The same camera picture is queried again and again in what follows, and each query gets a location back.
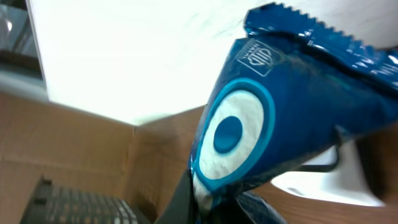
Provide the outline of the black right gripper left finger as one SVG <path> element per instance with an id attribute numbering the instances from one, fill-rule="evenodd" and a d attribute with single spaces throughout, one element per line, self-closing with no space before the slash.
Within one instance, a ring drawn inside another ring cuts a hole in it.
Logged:
<path id="1" fill-rule="evenodd" d="M 185 170 L 178 182 L 175 192 L 155 224 L 195 224 L 197 204 L 193 193 L 191 171 Z"/>

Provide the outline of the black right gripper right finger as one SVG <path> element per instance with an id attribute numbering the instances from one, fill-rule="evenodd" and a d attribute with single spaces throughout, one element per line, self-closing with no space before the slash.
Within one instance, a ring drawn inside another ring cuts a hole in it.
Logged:
<path id="1" fill-rule="evenodd" d="M 255 224 L 288 224 L 287 220 L 261 196 L 250 191 L 236 197 L 238 205 Z"/>

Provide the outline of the blue Oreo cookie pack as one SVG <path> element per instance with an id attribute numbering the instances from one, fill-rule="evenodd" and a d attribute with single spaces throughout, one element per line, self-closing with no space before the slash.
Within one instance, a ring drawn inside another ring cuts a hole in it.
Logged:
<path id="1" fill-rule="evenodd" d="M 190 167 L 201 212 L 350 137 L 397 121 L 397 51 L 269 3 L 246 14 L 201 116 Z"/>

